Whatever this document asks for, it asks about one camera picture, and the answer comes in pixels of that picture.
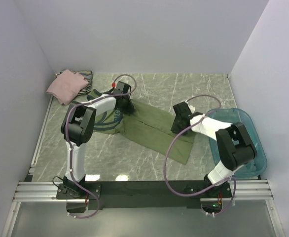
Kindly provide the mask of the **green graphic tank top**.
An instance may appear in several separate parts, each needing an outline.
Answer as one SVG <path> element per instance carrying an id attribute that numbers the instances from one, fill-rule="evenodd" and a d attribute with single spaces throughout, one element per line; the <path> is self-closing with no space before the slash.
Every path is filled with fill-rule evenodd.
<path id="1" fill-rule="evenodd" d="M 104 134 L 120 134 L 141 146 L 166 155 L 175 134 L 171 131 L 174 117 L 167 111 L 131 100 L 134 111 L 123 114 L 114 109 L 95 118 L 94 131 Z"/>

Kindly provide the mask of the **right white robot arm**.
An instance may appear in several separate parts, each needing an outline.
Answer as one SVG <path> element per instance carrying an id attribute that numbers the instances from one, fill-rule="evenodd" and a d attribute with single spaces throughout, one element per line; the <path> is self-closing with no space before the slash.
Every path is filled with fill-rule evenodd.
<path id="1" fill-rule="evenodd" d="M 220 192 L 220 182 L 230 178 L 242 166 L 252 161 L 257 150 L 252 139 L 241 122 L 222 122 L 200 112 L 192 112 L 186 102 L 173 106 L 175 119 L 171 131 L 174 134 L 186 135 L 192 131 L 216 141 L 219 162 L 206 175 L 203 185 L 205 195 L 214 197 Z"/>

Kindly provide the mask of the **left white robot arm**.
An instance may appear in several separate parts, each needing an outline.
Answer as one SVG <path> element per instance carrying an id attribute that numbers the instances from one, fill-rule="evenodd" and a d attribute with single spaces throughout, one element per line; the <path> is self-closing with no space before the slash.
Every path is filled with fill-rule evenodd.
<path id="1" fill-rule="evenodd" d="M 61 126 L 68 150 L 67 170 L 64 182 L 71 182 L 68 193 L 73 198 L 85 194 L 85 185 L 80 183 L 85 179 L 85 150 L 86 143 L 91 139 L 96 117 L 111 110 L 119 110 L 130 114 L 134 106 L 130 94 L 134 89 L 127 83 L 114 82 L 113 88 L 95 99 L 79 103 L 71 102 Z"/>

